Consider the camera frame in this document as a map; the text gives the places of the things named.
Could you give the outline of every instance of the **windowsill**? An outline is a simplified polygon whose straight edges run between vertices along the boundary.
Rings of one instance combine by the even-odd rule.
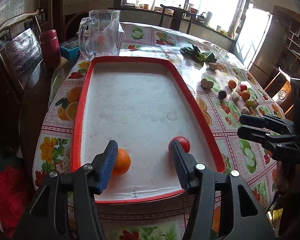
[[[140,8],[120,7],[120,8],[109,8],[109,9],[115,9],[115,10],[130,10],[130,11],[144,11],[144,12],[149,12],[149,13],[162,14],[162,12],[160,12],[160,11],[150,11],[150,10],[145,10],[145,9],[140,9]],[[165,13],[165,16],[172,17],[172,15],[171,15],[171,14],[168,14],[168,13]],[[192,24],[196,24],[196,25],[198,25],[198,26],[200,26],[200,27],[203,27],[203,28],[205,28],[205,29],[207,29],[207,30],[209,30],[209,31],[212,31],[212,32],[214,32],[214,33],[217,33],[217,34],[219,34],[219,35],[221,35],[221,36],[223,36],[223,37],[225,37],[225,38],[227,38],[227,39],[233,41],[233,39],[231,39],[230,37],[228,37],[228,36],[226,36],[226,35],[223,35],[223,34],[221,34],[220,32],[217,32],[216,30],[214,30],[214,29],[212,29],[212,28],[210,28],[210,27],[204,26],[203,23],[200,23],[200,22],[197,22],[197,21],[195,21],[195,20],[192,20]]]

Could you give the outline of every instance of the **red apple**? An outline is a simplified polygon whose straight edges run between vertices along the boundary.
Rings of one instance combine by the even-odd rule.
[[[189,143],[189,141],[188,141],[186,138],[184,138],[183,136],[177,136],[177,137],[173,138],[173,139],[170,141],[170,143],[169,143],[169,151],[170,151],[170,144],[171,144],[171,142],[172,142],[172,141],[175,141],[175,140],[177,140],[177,141],[180,143],[180,145],[182,146],[182,148],[183,148],[183,150],[185,151],[185,153],[189,153],[189,152],[190,152],[190,143]]]
[[[245,90],[247,90],[248,89],[248,87],[245,85],[245,84],[241,84],[240,85],[240,90],[241,91],[245,91]]]

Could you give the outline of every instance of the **metal screw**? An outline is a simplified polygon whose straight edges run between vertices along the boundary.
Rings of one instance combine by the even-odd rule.
[[[232,170],[231,175],[234,176],[234,177],[238,177],[239,176],[239,171]]]
[[[195,166],[198,170],[204,170],[206,168],[206,166],[202,163],[198,163],[196,166]]]
[[[49,173],[49,176],[54,178],[54,177],[58,176],[58,172],[57,171],[52,171],[52,172]]]
[[[92,164],[87,163],[87,164],[83,165],[83,169],[86,170],[86,171],[91,170],[92,169]]]

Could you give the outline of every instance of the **red cloth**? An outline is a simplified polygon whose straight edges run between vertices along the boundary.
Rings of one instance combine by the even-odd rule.
[[[7,237],[12,238],[33,194],[34,187],[22,159],[0,157],[0,221]]]

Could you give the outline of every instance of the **red tray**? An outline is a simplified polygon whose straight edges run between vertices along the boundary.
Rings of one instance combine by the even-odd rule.
[[[109,140],[128,151],[131,167],[112,176],[98,203],[137,203],[181,194],[168,144],[186,137],[210,169],[224,162],[211,130],[175,66],[147,57],[97,57],[89,66],[74,122],[71,171],[90,163]]]

